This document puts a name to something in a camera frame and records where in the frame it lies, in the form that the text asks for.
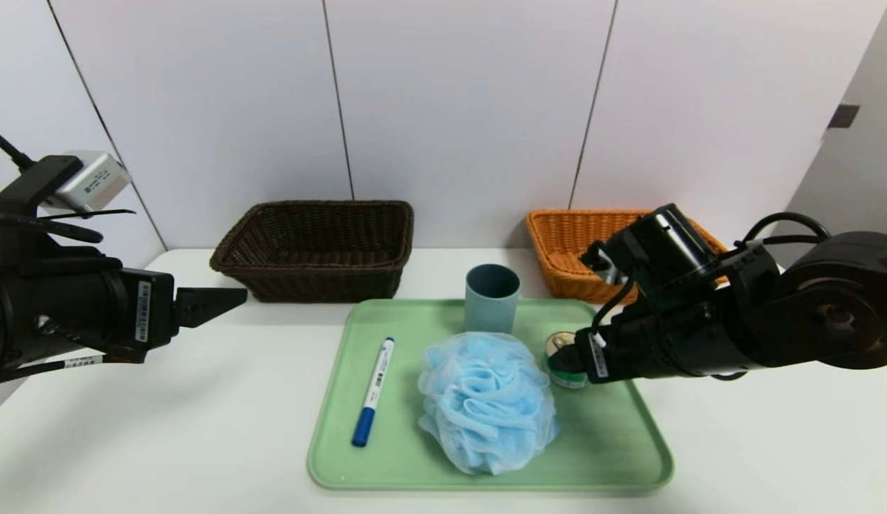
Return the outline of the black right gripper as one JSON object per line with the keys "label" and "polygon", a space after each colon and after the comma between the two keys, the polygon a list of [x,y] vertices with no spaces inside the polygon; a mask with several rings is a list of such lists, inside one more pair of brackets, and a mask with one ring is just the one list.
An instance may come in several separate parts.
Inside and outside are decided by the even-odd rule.
{"label": "black right gripper", "polygon": [[663,325],[645,313],[617,313],[607,324],[587,326],[575,344],[557,347],[548,356],[553,372],[587,373],[591,383],[617,383],[658,376],[658,348]]}

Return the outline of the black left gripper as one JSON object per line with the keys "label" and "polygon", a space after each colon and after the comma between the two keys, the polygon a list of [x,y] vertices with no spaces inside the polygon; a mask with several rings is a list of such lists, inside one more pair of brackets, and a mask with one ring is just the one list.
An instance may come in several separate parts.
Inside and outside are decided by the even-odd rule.
{"label": "black left gripper", "polygon": [[[19,279],[21,363],[91,348],[142,362],[169,344],[174,280],[113,257],[36,260]],[[244,305],[245,288],[178,288],[174,326],[198,328]]]}

